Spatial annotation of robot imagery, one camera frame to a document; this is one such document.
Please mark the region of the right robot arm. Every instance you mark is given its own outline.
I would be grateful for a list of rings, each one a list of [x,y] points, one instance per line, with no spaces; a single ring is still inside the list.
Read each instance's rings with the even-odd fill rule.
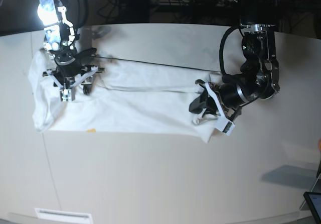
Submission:
[[[44,51],[54,64],[46,68],[43,76],[49,76],[54,86],[59,88],[61,101],[73,101],[75,89],[83,86],[85,95],[92,89],[94,76],[104,72],[103,67],[82,63],[82,60],[93,57],[96,48],[78,52],[76,41],[80,35],[78,29],[84,25],[85,19],[75,25],[67,18],[65,0],[39,0],[37,15],[44,28]]]

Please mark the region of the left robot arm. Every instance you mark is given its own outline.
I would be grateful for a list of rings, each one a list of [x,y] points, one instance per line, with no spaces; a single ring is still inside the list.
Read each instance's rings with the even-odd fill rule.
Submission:
[[[224,33],[219,47],[222,83],[214,84],[198,79],[195,83],[203,92],[190,103],[193,124],[216,121],[215,128],[229,135],[234,120],[242,109],[258,99],[269,99],[279,93],[279,62],[276,59],[276,26],[272,0],[237,0],[239,22]],[[240,73],[231,75],[224,65],[224,47],[229,35],[239,30],[242,52],[246,61]]]

